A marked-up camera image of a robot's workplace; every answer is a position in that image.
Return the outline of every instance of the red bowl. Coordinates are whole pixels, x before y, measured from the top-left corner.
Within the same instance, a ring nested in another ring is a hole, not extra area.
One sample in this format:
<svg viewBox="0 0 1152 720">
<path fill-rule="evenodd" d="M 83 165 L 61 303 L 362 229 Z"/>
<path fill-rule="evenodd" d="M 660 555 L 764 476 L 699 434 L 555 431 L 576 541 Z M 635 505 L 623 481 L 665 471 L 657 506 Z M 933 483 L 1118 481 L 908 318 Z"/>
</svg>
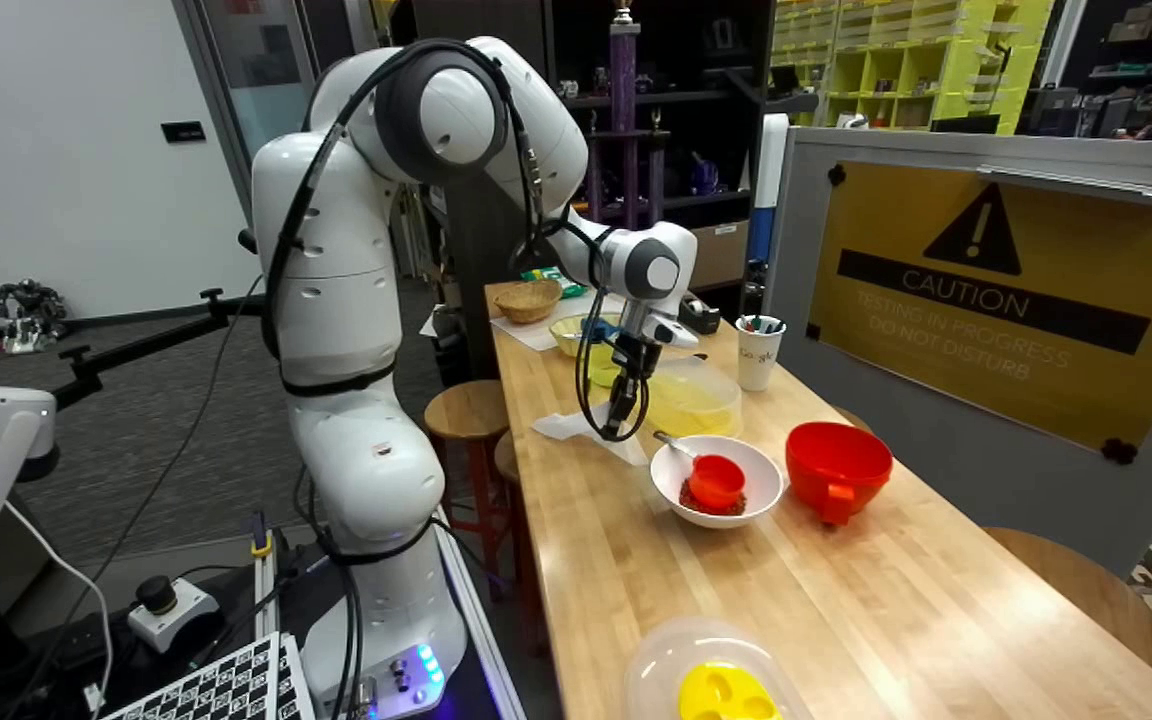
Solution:
<svg viewBox="0 0 1152 720">
<path fill-rule="evenodd" d="M 820 522 L 848 522 L 888 483 L 893 453 L 855 422 L 799 422 L 784 434 L 793 494 Z"/>
</svg>

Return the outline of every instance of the yellow caution sign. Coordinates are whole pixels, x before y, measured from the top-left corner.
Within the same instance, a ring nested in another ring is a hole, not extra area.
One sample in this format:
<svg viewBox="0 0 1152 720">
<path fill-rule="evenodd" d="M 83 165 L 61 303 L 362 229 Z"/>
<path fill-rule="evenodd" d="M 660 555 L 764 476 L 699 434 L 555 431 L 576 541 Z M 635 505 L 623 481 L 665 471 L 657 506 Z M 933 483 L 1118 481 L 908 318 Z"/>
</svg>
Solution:
<svg viewBox="0 0 1152 720">
<path fill-rule="evenodd" d="M 844 165 L 807 337 L 1128 463 L 1152 428 L 1152 209 Z"/>
</svg>

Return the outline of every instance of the lab wall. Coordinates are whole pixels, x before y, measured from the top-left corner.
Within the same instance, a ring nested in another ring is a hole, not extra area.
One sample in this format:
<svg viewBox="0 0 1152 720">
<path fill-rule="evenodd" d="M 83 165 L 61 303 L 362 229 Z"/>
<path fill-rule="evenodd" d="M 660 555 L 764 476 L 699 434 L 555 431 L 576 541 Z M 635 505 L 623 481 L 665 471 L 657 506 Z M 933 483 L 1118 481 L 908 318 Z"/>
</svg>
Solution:
<svg viewBox="0 0 1152 720">
<path fill-rule="evenodd" d="M 1083 443 L 1013 422 L 807 340 L 836 165 L 1017 167 L 1152 187 L 1152 145 L 793 131 L 767 288 L 767 312 L 788 318 L 781 365 L 825 401 L 865 414 L 961 511 L 975 522 L 1051 535 L 1108 566 L 1130 566 L 1152 541 L 1152 431 L 1130 463 L 1113 463 Z"/>
<path fill-rule="evenodd" d="M 39 279 L 70 315 L 237 295 L 245 225 L 168 0 L 0 0 L 0 285 Z"/>
</svg>

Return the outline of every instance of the warning triangle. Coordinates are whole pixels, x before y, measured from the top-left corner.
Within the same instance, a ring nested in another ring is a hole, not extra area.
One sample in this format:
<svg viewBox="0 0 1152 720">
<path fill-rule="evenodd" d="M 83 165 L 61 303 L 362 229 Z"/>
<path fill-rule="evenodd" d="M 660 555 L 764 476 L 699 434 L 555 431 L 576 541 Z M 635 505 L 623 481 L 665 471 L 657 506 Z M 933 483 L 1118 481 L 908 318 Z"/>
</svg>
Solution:
<svg viewBox="0 0 1152 720">
<path fill-rule="evenodd" d="M 1013 225 L 998 182 L 987 182 L 938 235 L 928 244 L 933 260 L 973 263 L 987 272 L 1020 276 Z"/>
</svg>

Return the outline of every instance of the wooden table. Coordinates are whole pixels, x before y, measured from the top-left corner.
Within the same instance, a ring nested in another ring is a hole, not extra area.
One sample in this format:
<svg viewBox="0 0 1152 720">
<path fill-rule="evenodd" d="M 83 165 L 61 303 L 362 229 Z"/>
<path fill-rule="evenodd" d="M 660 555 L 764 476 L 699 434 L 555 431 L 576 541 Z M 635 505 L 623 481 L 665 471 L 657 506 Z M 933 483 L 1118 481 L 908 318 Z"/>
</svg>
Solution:
<svg viewBox="0 0 1152 720">
<path fill-rule="evenodd" d="M 735 377 L 728 324 L 704 347 Z M 564 717 L 623 717 L 638 638 L 680 615 L 731 621 L 825 720 L 1152 717 L 1152 667 L 908 468 L 836 532 L 793 501 L 743 532 L 704 532 L 653 494 L 645 468 L 533 431 L 576 412 L 572 358 L 500 329 L 496 358 Z M 739 441 L 784 471 L 784 431 L 803 421 L 841 412 L 781 369 L 743 397 Z"/>
</svg>

